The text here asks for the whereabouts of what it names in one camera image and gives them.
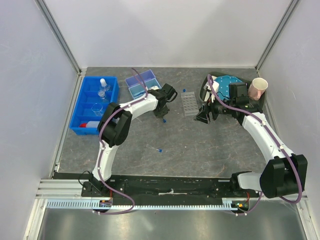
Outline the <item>small glass beaker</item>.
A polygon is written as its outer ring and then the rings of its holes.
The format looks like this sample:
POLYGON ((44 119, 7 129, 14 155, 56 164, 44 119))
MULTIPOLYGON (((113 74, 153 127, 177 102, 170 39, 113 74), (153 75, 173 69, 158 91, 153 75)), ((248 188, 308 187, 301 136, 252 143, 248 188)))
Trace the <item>small glass beaker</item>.
POLYGON ((101 102, 102 103, 107 103, 109 100, 108 100, 108 97, 107 97, 107 94, 104 90, 99 90, 97 92, 97 95, 99 96, 99 98, 101 99, 101 102))

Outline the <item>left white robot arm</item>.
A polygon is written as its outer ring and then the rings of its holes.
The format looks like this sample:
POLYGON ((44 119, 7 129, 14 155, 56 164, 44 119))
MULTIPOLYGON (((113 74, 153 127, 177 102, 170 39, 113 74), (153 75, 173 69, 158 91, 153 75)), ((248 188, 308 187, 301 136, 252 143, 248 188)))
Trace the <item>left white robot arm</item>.
POLYGON ((145 94, 132 101, 118 104, 110 103, 98 124, 99 152, 89 182, 92 191, 99 197, 106 196, 110 185, 106 182, 112 175, 112 165, 116 152, 127 139, 132 120, 153 112, 157 118, 169 113, 167 103, 176 99, 178 93, 169 84, 159 88, 151 88, 145 94))

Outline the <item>red cap wash bottle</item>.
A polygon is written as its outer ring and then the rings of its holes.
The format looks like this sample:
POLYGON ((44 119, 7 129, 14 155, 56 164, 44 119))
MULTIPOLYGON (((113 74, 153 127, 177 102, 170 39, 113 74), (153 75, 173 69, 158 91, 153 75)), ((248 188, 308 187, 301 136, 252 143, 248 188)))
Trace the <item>red cap wash bottle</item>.
POLYGON ((88 122, 84 122, 84 123, 81 123, 79 125, 80 128, 97 128, 98 125, 99 125, 99 121, 88 121, 88 122))

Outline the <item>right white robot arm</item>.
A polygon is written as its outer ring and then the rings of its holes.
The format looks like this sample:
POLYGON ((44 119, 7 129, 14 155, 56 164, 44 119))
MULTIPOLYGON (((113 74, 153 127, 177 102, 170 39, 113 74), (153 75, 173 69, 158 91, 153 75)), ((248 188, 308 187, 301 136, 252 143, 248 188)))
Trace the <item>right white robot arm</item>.
POLYGON ((297 204, 303 196, 308 161, 296 155, 273 131, 257 101, 249 99, 243 82, 229 86, 229 98, 218 97, 219 83, 205 83, 200 91, 203 104, 196 121, 209 124, 219 115, 230 115, 251 135, 266 161, 261 173, 243 171, 232 174, 229 191, 235 197, 247 190, 263 193, 267 198, 281 198, 297 204))

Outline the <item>blue safety glasses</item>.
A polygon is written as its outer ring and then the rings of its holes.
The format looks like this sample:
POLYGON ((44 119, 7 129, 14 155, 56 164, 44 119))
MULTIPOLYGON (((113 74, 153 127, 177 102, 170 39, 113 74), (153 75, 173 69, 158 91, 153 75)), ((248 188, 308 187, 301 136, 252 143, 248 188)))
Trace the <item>blue safety glasses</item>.
POLYGON ((139 98, 139 97, 145 95, 145 93, 146 93, 145 91, 139 92, 139 93, 135 94, 134 97, 139 98))

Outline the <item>clear flask white cap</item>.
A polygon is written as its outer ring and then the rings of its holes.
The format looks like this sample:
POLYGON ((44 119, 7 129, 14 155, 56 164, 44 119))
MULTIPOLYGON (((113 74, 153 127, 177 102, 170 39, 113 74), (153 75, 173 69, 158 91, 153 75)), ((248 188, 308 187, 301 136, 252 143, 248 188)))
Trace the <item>clear flask white cap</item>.
POLYGON ((107 81, 104 78, 101 78, 100 80, 100 90, 107 92, 111 89, 111 85, 107 83, 107 81))

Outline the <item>glass funnel dish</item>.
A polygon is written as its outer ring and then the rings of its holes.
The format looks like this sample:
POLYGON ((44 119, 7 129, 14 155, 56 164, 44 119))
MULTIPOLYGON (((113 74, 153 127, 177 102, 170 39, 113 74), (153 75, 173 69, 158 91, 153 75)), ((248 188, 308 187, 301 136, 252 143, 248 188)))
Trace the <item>glass funnel dish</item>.
POLYGON ((94 103, 91 107, 92 112, 97 117, 102 117, 104 114, 104 106, 101 103, 94 103))

